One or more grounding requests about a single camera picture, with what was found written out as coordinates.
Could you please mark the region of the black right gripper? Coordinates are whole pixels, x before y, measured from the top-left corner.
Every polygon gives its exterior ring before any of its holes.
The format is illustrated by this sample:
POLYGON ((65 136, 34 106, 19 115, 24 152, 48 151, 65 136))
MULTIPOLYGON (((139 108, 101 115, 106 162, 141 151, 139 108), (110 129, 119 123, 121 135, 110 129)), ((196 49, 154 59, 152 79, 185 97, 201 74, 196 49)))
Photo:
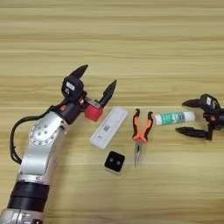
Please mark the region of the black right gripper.
MULTIPOLYGON (((188 101, 184 101, 182 105, 189 108, 199 108, 200 99, 191 99, 188 101)), ((176 131, 180 134, 183 134, 189 137, 205 138, 206 140, 212 140, 213 132, 215 130, 224 129, 224 108, 221 108, 216 113, 205 112, 203 117, 208 122, 208 125, 207 125, 208 131, 204 131, 203 129, 195 129, 193 127, 180 127, 180 128, 176 128, 176 131)))

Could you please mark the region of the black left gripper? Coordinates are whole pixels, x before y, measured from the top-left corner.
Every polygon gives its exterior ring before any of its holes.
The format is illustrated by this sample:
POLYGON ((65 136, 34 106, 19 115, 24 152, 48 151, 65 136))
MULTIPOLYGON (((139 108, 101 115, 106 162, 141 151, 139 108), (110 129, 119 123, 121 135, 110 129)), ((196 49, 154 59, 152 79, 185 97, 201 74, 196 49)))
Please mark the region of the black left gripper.
MULTIPOLYGON (((76 70, 71 72, 74 78, 80 79, 81 76, 87 70, 88 65, 83 65, 78 67, 76 70)), ((116 88, 116 80, 108 85, 108 87, 103 92, 103 96, 100 102, 92 100, 89 97, 80 97, 76 101, 69 100, 65 98, 59 105, 57 105, 52 111, 65 120, 69 125, 71 125, 81 113, 85 113, 88 109, 94 109, 96 111, 101 111, 109 100, 111 99, 116 88)))

